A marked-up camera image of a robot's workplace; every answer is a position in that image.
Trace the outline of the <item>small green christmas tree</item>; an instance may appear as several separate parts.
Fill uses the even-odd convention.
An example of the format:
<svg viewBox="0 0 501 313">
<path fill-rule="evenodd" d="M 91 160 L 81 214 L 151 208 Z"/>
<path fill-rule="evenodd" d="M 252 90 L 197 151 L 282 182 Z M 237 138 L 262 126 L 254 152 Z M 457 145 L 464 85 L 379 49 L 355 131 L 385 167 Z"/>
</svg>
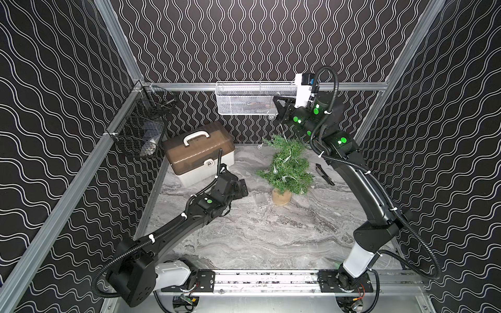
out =
<svg viewBox="0 0 501 313">
<path fill-rule="evenodd" d="M 310 163 L 303 157 L 305 145 L 298 140 L 294 143 L 292 157 L 283 164 L 283 171 L 277 176 L 263 178 L 273 187 L 271 198 L 277 206 L 289 203 L 294 194 L 307 194 L 314 183 L 314 175 L 309 171 Z"/>
</svg>

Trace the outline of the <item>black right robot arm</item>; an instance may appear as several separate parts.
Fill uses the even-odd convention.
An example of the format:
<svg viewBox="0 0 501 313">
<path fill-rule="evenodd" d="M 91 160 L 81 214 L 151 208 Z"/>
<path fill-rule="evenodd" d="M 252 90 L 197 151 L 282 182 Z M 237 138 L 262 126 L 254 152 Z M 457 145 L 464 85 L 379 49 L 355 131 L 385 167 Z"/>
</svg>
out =
<svg viewBox="0 0 501 313">
<path fill-rule="evenodd" d="M 377 252 L 403 225 L 391 212 L 389 198 L 382 188 L 370 178 L 359 146 L 341 130 L 342 105 L 336 104 L 331 114 L 326 113 L 330 100 L 329 93 L 320 92 L 307 107 L 296 108 L 292 97 L 273 97 L 278 120 L 297 135 L 313 140 L 315 152 L 344 179 L 365 212 L 367 220 L 354 231 L 355 244 L 338 271 L 339 284 L 345 286 L 367 271 Z"/>
</svg>

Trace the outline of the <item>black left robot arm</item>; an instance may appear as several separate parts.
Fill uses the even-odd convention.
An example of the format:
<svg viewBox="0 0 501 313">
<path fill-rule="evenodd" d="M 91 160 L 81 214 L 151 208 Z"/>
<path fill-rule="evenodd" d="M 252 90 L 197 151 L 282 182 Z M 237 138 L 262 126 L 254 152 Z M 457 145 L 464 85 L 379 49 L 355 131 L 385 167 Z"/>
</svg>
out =
<svg viewBox="0 0 501 313">
<path fill-rule="evenodd" d="M 185 262 L 165 262 L 163 258 L 190 234 L 227 214 L 232 201 L 248 194 L 244 179 L 229 171 L 221 172 L 209 189 L 190 197 L 176 218 L 137 240 L 126 238 L 120 242 L 112 260 L 100 272 L 114 292 L 97 288 L 95 294 L 120 297 L 136 307 L 161 289 L 190 292 L 196 286 L 193 269 Z"/>
</svg>

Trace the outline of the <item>white brown storage box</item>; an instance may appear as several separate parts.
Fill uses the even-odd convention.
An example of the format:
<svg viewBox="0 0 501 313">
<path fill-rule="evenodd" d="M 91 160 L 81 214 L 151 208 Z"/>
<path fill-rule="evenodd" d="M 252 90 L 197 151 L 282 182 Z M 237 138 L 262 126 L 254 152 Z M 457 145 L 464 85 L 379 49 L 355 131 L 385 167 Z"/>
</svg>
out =
<svg viewBox="0 0 501 313">
<path fill-rule="evenodd" d="M 167 139 L 162 147 L 184 187 L 215 176 L 218 160 L 227 166 L 235 163 L 234 139 L 219 122 Z"/>
</svg>

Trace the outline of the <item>grey black utility knife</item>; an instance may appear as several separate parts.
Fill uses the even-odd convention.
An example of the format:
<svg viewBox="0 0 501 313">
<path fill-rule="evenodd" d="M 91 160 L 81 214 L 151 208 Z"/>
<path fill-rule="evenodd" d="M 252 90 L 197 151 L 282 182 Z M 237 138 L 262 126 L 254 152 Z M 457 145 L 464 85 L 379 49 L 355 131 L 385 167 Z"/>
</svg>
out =
<svg viewBox="0 0 501 313">
<path fill-rule="evenodd" d="M 319 176 L 327 184 L 329 184 L 331 186 L 335 186 L 335 183 L 333 182 L 333 180 L 331 179 L 331 177 L 327 175 L 327 173 L 325 172 L 325 170 L 322 168 L 322 166 L 320 164 L 315 164 L 315 169 L 316 169 L 317 173 L 319 174 Z"/>
</svg>

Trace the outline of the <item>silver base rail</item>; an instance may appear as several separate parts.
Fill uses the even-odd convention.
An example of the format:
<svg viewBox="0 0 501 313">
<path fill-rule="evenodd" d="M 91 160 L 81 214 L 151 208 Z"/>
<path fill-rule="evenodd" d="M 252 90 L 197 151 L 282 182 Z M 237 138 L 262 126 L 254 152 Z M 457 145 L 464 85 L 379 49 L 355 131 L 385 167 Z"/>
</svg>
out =
<svg viewBox="0 0 501 313">
<path fill-rule="evenodd" d="M 184 282 L 166 275 L 157 278 L 163 292 L 190 293 L 194 296 L 423 296 L 423 280 L 409 270 L 382 270 L 380 284 L 367 272 L 353 287 L 342 289 L 335 270 L 236 270 L 199 269 Z"/>
</svg>

